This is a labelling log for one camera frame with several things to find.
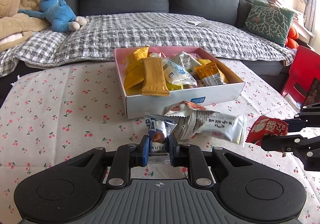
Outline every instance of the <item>blue sticker on box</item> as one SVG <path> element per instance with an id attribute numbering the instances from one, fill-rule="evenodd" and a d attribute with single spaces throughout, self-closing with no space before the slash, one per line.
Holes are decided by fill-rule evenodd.
<path id="1" fill-rule="evenodd" d="M 201 97 L 201 98 L 193 98 L 193 99 L 191 99 L 191 100 L 190 100 L 190 102 L 193 102 L 193 103 L 198 104 L 198 103 L 203 103 L 203 102 L 204 102 L 204 100 L 205 100 L 205 97 Z"/>

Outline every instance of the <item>brown fleece blanket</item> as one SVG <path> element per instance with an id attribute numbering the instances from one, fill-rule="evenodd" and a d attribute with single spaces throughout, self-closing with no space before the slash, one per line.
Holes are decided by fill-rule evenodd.
<path id="1" fill-rule="evenodd" d="M 0 52 L 28 40 L 33 32 L 39 32 L 50 26 L 45 19 L 29 17 L 17 13 L 20 9 L 38 10 L 40 0 L 0 0 Z M 10 37 L 21 33 L 20 37 Z"/>

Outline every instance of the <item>box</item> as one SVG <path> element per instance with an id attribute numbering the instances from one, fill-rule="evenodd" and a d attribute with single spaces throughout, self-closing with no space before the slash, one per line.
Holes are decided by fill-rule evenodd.
<path id="1" fill-rule="evenodd" d="M 169 97 L 146 95 L 127 96 L 124 90 L 124 79 L 126 76 L 125 65 L 122 64 L 122 61 L 138 48 L 140 47 L 115 50 L 118 82 L 127 119 L 143 117 L 145 112 L 161 114 L 165 106 L 183 100 L 198 103 L 202 106 L 234 100 L 239 97 L 244 87 L 244 82 L 235 73 L 200 47 L 149 47 L 149 52 L 163 52 L 167 57 L 184 51 L 187 53 L 197 53 L 202 59 L 215 61 L 219 70 L 222 71 L 228 79 L 229 84 L 186 90 L 172 90 L 170 91 Z"/>

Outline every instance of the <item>ribbed gray panel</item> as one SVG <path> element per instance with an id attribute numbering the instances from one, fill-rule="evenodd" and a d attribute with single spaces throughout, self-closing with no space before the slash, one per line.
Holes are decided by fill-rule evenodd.
<path id="1" fill-rule="evenodd" d="M 68 224 L 253 224 L 227 212 L 212 192 L 187 180 L 133 180 L 107 192 L 91 213 Z M 282 224 L 299 224 L 298 220 Z M 23 220 L 21 224 L 33 224 Z"/>

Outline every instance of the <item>pink box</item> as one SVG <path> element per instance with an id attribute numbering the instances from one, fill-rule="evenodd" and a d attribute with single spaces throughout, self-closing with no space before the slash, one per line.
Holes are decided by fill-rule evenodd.
<path id="1" fill-rule="evenodd" d="M 143 117 L 145 112 L 153 114 L 161 114 L 164 107 L 183 100 L 199 103 L 202 106 L 213 103 L 224 102 L 237 99 L 244 87 L 244 82 L 227 66 L 220 62 L 217 58 L 207 53 L 200 47 L 149 47 L 149 52 L 163 52 L 164 55 L 170 57 L 172 54 L 182 51 L 187 53 L 196 53 L 202 59 L 215 61 L 217 67 L 228 79 L 229 84 L 219 86 L 209 86 L 186 90 L 172 90 L 169 97 L 133 95 L 128 96 L 124 89 L 125 65 L 122 61 L 135 50 L 141 47 L 124 48 L 115 50 L 115 60 L 118 75 L 120 92 L 125 108 L 126 117 L 128 119 Z"/>

